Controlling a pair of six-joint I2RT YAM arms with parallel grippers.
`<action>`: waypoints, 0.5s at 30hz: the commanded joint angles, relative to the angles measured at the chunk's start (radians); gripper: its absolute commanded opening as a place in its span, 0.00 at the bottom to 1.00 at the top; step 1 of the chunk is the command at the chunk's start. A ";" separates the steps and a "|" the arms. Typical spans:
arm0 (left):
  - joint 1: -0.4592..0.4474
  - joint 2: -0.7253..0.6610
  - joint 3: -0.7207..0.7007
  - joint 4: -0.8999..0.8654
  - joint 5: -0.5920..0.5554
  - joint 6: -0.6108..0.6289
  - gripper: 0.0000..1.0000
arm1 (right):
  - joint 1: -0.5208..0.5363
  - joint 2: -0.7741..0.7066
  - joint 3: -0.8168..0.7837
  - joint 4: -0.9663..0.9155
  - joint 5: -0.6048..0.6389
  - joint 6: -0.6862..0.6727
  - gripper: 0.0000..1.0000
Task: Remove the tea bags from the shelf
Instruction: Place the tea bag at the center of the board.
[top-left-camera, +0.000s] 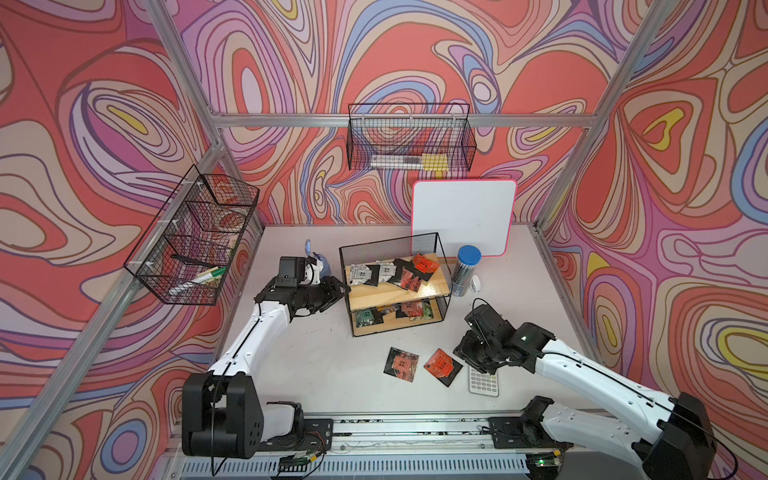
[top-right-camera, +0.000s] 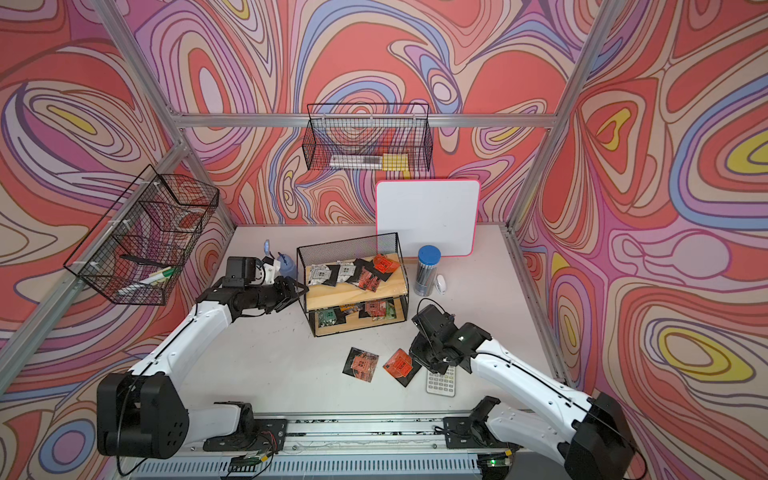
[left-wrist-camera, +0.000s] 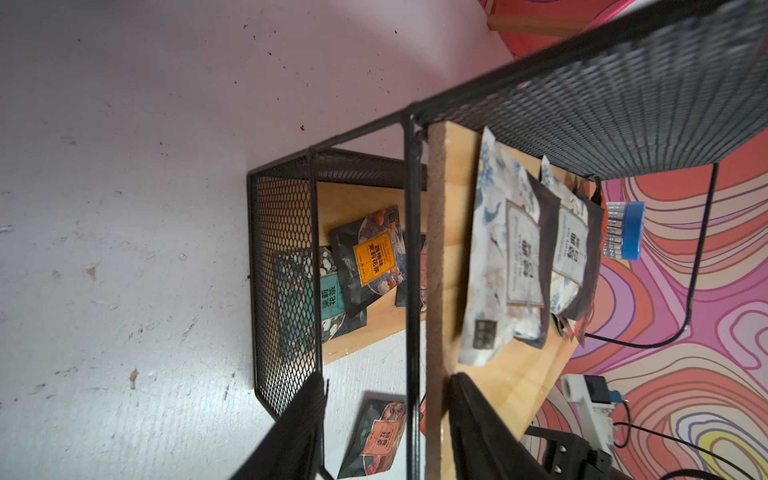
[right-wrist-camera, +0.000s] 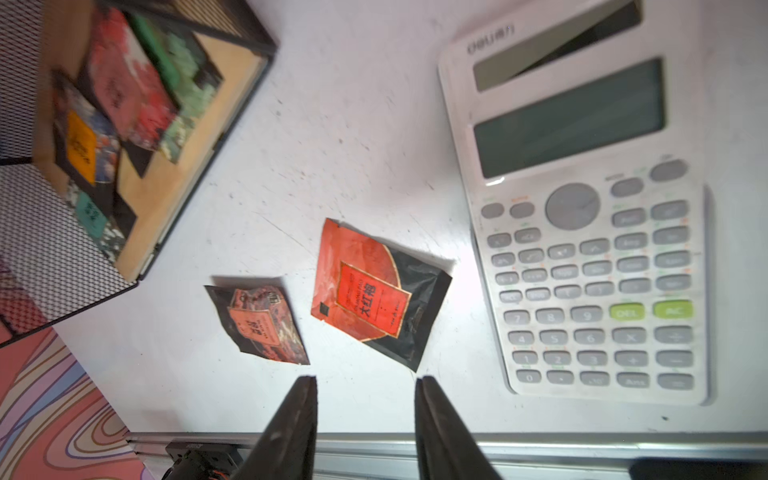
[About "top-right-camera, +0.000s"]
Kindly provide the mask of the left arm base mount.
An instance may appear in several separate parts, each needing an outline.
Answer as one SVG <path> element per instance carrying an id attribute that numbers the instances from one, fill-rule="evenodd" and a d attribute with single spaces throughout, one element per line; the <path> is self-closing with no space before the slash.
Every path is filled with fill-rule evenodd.
<path id="1" fill-rule="evenodd" d="M 207 452 L 279 452 L 284 448 L 288 421 L 285 418 L 256 416 L 252 405 L 245 402 L 216 402 L 216 405 L 237 406 L 239 419 L 233 433 L 205 440 Z"/>

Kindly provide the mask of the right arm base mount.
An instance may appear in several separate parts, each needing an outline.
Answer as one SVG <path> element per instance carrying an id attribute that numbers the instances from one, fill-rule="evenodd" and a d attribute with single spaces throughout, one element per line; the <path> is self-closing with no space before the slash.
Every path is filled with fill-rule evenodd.
<path id="1" fill-rule="evenodd" d="M 487 426 L 490 413 L 500 404 L 498 398 L 485 396 L 468 416 L 444 417 L 442 425 L 435 426 L 434 432 L 444 437 L 449 450 L 504 448 L 516 452 L 520 445 L 498 440 Z"/>

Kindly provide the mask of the white patterned tea bag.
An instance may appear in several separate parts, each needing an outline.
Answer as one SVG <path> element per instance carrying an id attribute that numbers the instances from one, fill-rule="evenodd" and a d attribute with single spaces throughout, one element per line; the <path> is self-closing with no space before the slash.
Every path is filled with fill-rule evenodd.
<path id="1" fill-rule="evenodd" d="M 325 285 L 335 287 L 340 271 L 339 264 L 312 265 L 309 270 L 307 284 L 309 286 Z"/>

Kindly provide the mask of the red tea bag black edge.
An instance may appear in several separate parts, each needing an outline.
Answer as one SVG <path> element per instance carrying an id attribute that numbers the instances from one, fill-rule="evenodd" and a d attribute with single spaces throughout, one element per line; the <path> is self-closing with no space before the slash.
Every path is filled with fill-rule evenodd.
<path id="1" fill-rule="evenodd" d="M 345 360 L 342 373 L 358 380 L 371 383 L 378 360 L 378 355 L 352 347 Z"/>

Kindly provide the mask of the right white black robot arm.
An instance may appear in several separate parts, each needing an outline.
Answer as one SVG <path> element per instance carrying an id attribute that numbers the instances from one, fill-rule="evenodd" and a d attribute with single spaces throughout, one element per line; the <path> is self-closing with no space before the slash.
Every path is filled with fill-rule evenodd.
<path id="1" fill-rule="evenodd" d="M 561 465 L 572 479 L 624 479 L 642 456 L 622 407 L 608 394 L 575 390 L 513 355 L 481 327 L 457 326 L 454 315 L 429 304 L 412 319 L 418 329 L 411 358 L 433 374 L 451 367 L 482 378 L 527 406 L 515 409 L 486 396 L 465 417 L 446 417 L 440 432 L 449 449 L 525 448 Z"/>

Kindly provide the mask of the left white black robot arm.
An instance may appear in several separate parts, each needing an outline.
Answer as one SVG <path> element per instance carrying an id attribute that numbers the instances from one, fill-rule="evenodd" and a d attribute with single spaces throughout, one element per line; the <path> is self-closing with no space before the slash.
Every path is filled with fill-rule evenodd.
<path id="1" fill-rule="evenodd" d="M 223 440 L 246 449 L 258 441 L 252 407 L 226 401 L 188 407 L 178 393 L 199 357 L 235 320 L 279 313 L 306 294 L 279 276 L 270 285 L 220 278 L 151 353 L 97 388 L 96 443 L 107 457 L 169 459 L 196 442 Z"/>

